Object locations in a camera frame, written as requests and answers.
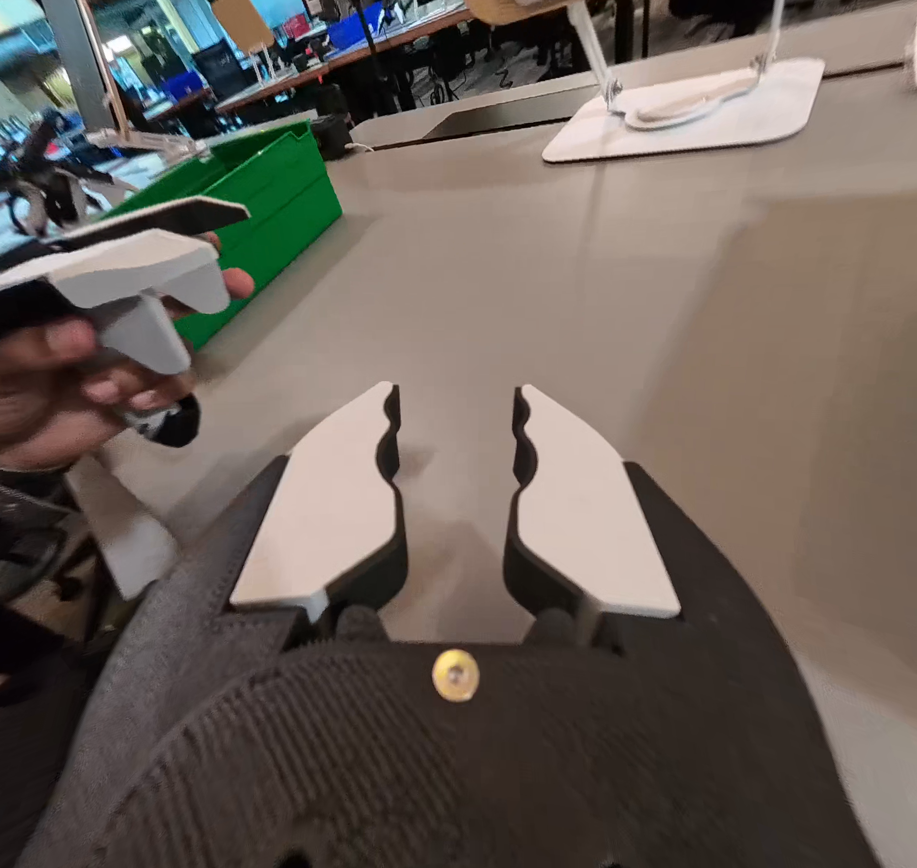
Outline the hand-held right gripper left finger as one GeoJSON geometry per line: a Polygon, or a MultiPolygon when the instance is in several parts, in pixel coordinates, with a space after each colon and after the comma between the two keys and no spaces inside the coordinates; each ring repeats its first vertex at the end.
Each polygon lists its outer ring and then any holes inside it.
{"type": "Polygon", "coordinates": [[[405,586],[400,389],[380,382],[289,451],[229,596],[234,610],[381,610],[405,586]]]}

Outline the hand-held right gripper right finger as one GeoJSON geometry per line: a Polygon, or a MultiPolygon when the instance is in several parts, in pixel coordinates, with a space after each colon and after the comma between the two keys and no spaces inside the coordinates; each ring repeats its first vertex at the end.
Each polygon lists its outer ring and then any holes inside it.
{"type": "Polygon", "coordinates": [[[619,618],[677,622],[682,603],[620,452],[531,384],[513,393],[503,583],[533,618],[550,610],[595,643],[619,618]]]}

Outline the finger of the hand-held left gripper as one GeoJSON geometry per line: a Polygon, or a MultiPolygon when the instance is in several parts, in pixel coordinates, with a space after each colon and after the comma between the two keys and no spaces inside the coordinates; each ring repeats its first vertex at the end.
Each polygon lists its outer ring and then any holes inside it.
{"type": "Polygon", "coordinates": [[[165,300],[205,315],[230,304],[215,248],[172,232],[141,232],[82,248],[71,258],[42,258],[1,275],[1,294],[40,272],[77,310],[69,317],[93,326],[103,354],[131,359],[157,375],[178,375],[191,364],[165,300]]]}
{"type": "Polygon", "coordinates": [[[119,216],[110,215],[41,244],[52,253],[70,253],[147,231],[195,237],[249,218],[250,211],[243,204],[213,197],[186,197],[119,216]]]}

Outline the green plastic box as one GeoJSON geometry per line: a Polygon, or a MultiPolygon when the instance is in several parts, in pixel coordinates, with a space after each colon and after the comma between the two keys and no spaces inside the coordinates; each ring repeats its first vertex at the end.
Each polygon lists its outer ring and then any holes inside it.
{"type": "Polygon", "coordinates": [[[175,165],[107,215],[120,216],[192,196],[248,209],[247,220],[216,233],[221,242],[220,266],[245,271],[254,281],[255,296],[342,215],[308,121],[216,145],[208,158],[175,165]]]}

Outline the person's left hand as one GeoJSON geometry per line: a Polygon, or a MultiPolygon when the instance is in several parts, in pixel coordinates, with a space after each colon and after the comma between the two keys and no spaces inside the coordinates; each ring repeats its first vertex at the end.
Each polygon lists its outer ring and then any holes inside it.
{"type": "Polygon", "coordinates": [[[124,360],[93,363],[96,333],[68,317],[19,329],[1,342],[1,467],[57,470],[119,436],[122,411],[166,408],[194,391],[192,370],[156,375],[124,360]]]}

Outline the black and white tool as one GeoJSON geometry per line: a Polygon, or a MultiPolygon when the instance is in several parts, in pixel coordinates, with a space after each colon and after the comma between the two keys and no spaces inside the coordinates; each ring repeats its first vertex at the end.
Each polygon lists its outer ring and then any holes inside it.
{"type": "Polygon", "coordinates": [[[52,143],[63,133],[65,120],[55,109],[46,110],[22,140],[2,142],[1,192],[14,231],[26,238],[42,239],[51,225],[70,230],[81,225],[91,210],[107,210],[89,189],[102,186],[120,197],[139,189],[70,156],[53,160],[52,143]]]}

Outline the grey pillar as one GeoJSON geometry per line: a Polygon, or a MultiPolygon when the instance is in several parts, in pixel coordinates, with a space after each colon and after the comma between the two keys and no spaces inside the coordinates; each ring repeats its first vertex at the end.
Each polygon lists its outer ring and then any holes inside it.
{"type": "Polygon", "coordinates": [[[87,130],[114,129],[107,88],[77,0],[40,0],[87,130]]]}

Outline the blue plastic bin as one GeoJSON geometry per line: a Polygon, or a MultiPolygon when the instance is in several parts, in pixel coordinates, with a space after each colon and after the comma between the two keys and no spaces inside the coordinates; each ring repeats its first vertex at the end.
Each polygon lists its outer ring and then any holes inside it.
{"type": "MultiPolygon", "coordinates": [[[[363,10],[363,17],[371,37],[375,38],[379,33],[380,26],[385,21],[384,4],[376,3],[369,6],[363,10]]],[[[366,40],[366,36],[362,27],[361,15],[354,12],[343,20],[328,24],[327,38],[332,47],[338,52],[363,43],[366,40]]]]}

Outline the closed laptop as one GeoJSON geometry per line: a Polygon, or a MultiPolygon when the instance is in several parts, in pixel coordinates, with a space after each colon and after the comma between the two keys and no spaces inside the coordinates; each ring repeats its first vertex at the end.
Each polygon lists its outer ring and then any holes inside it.
{"type": "Polygon", "coordinates": [[[595,94],[583,88],[581,94],[533,96],[453,112],[422,137],[421,142],[462,139],[562,123],[594,97],[595,94]]]}

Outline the white rounded tray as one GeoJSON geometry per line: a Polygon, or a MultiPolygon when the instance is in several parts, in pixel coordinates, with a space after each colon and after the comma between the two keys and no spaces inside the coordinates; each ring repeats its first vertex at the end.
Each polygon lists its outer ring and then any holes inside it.
{"type": "MultiPolygon", "coordinates": [[[[747,66],[718,74],[756,68],[747,66]]],[[[652,99],[699,86],[705,76],[622,91],[611,105],[602,96],[584,104],[542,152],[548,164],[579,163],[760,146],[788,139],[808,124],[824,61],[799,57],[777,61],[760,73],[757,88],[712,115],[669,129],[629,129],[623,111],[652,99]]]]}

